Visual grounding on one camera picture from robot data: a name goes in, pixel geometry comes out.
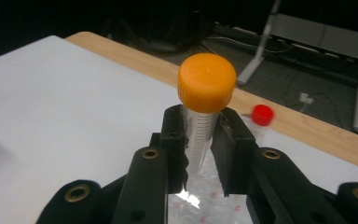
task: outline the orange cap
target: orange cap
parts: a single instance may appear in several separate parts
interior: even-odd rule
[[[234,67],[211,53],[195,54],[179,68],[178,94],[189,109],[212,114],[224,109],[236,84]]]

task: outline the red bottle cap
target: red bottle cap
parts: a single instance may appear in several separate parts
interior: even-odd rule
[[[260,126],[268,126],[274,118],[274,112],[267,105],[255,106],[251,119],[255,124]]]

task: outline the centrifuge tube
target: centrifuge tube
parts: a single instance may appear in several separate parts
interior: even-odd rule
[[[195,54],[179,68],[178,94],[187,125],[189,141],[185,154],[190,175],[200,172],[219,112],[231,100],[236,78],[231,63],[211,53]]]

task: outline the table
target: table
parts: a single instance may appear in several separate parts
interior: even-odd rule
[[[66,40],[166,84],[176,86],[177,65],[88,32],[71,35]],[[228,106],[239,114],[250,114],[254,105],[258,104],[269,105],[275,111],[276,116],[270,126],[273,130],[358,165],[358,134],[239,89],[234,90]]]
[[[0,223],[34,223],[57,189],[74,180],[105,186],[123,176],[133,153],[160,131],[164,110],[180,104],[177,66],[91,33],[67,40],[50,36],[0,57]],[[342,147],[338,156],[350,159],[357,135],[244,91],[235,90],[229,106],[247,114],[261,103],[278,116],[271,127],[283,140],[270,144],[290,148],[315,184],[335,192],[358,181],[358,166],[322,152]],[[305,144],[293,147],[285,134]],[[350,138],[349,146],[333,136]],[[218,181],[205,186],[221,190]]]

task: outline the wooden table edge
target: wooden table edge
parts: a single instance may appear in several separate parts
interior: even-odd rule
[[[176,87],[178,66],[175,64],[90,32],[80,32],[67,37],[66,40]],[[275,111],[276,116],[271,124],[273,130],[358,165],[358,134],[340,129],[239,89],[233,92],[228,106],[235,109],[239,114],[249,114],[253,106],[258,104],[269,105]]]

